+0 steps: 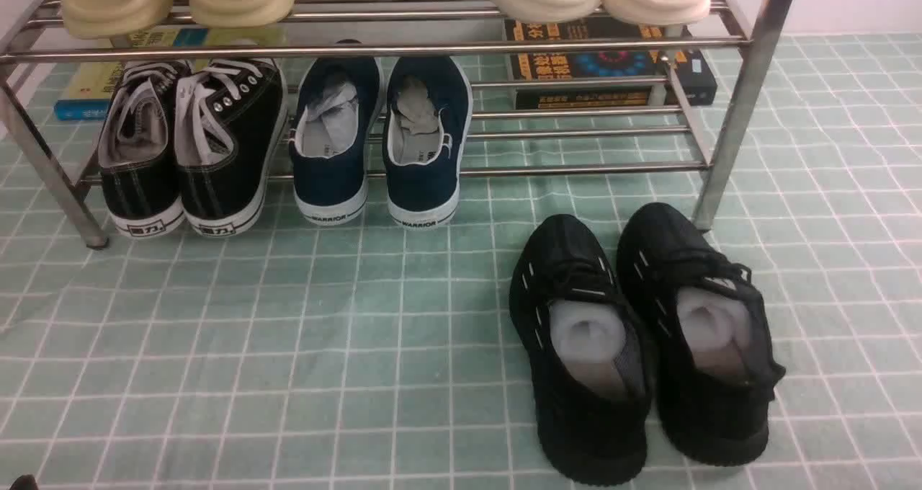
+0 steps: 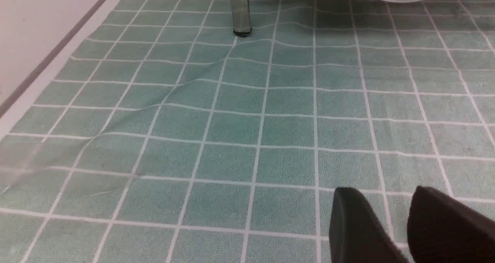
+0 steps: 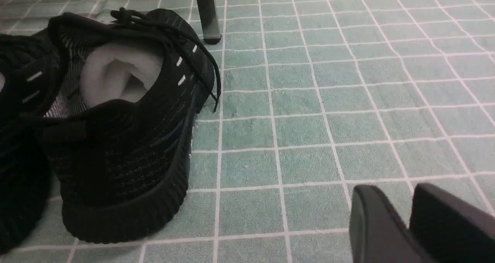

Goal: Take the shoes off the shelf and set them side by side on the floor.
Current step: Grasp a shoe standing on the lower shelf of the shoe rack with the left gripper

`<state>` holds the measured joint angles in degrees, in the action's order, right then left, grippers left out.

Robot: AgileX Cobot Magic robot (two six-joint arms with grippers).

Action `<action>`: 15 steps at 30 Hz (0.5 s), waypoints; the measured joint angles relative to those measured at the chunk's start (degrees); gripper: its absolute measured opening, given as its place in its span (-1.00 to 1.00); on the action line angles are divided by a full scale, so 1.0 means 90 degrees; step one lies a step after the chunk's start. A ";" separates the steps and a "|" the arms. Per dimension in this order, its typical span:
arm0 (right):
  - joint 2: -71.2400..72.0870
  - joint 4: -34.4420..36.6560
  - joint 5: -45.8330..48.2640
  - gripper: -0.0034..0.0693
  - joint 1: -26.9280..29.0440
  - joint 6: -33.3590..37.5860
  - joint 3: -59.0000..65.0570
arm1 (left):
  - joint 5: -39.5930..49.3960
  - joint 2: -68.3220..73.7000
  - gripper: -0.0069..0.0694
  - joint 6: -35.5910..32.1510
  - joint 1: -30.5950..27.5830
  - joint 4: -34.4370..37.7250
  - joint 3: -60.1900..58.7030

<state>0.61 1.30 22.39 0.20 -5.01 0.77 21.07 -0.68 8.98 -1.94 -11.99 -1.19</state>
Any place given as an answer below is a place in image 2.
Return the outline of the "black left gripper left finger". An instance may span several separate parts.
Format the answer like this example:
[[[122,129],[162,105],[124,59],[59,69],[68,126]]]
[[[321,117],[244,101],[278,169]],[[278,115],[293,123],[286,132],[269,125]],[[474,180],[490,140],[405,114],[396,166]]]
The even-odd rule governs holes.
[[[329,222],[333,263],[407,263],[357,189],[338,187]]]

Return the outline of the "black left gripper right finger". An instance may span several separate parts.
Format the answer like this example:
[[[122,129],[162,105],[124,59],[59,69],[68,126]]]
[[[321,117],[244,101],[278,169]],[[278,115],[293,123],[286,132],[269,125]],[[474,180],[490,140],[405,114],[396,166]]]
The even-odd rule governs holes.
[[[429,186],[418,186],[407,220],[416,263],[493,263],[495,223]]]

